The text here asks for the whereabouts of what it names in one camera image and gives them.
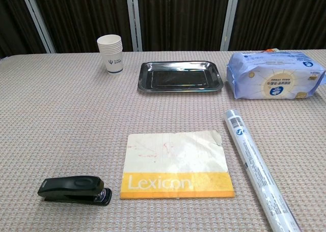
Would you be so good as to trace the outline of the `grey partition post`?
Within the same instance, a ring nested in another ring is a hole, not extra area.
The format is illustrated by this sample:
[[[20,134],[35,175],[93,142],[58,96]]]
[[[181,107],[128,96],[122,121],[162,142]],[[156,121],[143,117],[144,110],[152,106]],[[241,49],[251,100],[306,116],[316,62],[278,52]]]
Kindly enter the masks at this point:
[[[43,16],[40,12],[40,9],[37,5],[36,0],[24,0],[28,8],[28,11],[32,17],[38,35],[42,41],[42,44],[48,54],[55,54],[56,49],[53,44],[53,41],[50,37],[46,24],[44,22]]]
[[[227,51],[231,40],[238,0],[228,0],[220,51]]]
[[[133,51],[143,51],[139,0],[127,0]]]

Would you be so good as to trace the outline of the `stainless steel rectangular tray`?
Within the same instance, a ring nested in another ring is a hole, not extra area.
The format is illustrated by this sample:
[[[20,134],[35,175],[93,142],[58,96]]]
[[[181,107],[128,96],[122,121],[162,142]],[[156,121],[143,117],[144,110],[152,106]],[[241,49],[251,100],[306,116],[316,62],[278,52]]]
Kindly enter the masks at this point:
[[[209,61],[146,62],[138,80],[143,92],[217,92],[223,86],[217,66]]]

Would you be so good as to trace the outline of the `blue wet wipes pack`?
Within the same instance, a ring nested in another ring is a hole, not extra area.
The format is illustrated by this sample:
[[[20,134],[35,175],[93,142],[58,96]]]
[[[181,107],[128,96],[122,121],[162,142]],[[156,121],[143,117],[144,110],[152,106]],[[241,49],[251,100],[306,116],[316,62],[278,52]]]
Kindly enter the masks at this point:
[[[303,99],[314,94],[326,69],[302,52],[234,53],[227,80],[236,99]]]

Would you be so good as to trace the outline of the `wooden cutting board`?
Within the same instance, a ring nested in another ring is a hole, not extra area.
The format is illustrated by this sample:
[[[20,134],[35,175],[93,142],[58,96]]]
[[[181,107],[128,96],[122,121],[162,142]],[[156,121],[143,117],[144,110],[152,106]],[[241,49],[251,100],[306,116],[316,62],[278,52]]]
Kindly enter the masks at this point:
[[[222,138],[216,130],[128,136],[122,199],[234,196]]]

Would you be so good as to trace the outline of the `plastic wrapped bag roll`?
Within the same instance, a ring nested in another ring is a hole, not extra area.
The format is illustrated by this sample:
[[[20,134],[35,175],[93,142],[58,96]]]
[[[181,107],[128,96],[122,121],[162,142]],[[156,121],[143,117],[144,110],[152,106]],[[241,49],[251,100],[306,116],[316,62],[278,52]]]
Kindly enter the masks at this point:
[[[273,232],[301,232],[239,112],[227,110],[224,120]]]

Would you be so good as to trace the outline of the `white paper cup stack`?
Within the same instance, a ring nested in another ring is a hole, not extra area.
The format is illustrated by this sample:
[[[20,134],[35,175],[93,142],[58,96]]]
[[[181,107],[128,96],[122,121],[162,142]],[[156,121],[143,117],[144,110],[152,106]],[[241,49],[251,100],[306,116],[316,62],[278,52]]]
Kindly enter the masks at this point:
[[[123,70],[123,46],[119,35],[109,34],[97,39],[97,45],[109,73]]]

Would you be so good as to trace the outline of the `beige woven tablecloth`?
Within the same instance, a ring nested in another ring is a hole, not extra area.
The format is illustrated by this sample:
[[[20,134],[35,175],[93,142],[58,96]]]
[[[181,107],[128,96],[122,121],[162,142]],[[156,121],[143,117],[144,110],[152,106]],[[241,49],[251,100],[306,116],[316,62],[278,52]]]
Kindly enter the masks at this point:
[[[326,85],[304,100],[235,99],[213,93],[144,93],[150,61],[205,60],[222,78],[229,51],[123,55],[109,74],[98,53],[0,60],[0,232],[270,232],[223,115],[236,109],[302,231],[326,232]],[[235,197],[120,199],[127,138],[135,133],[217,130]],[[46,178],[97,176],[106,206],[45,201]]]

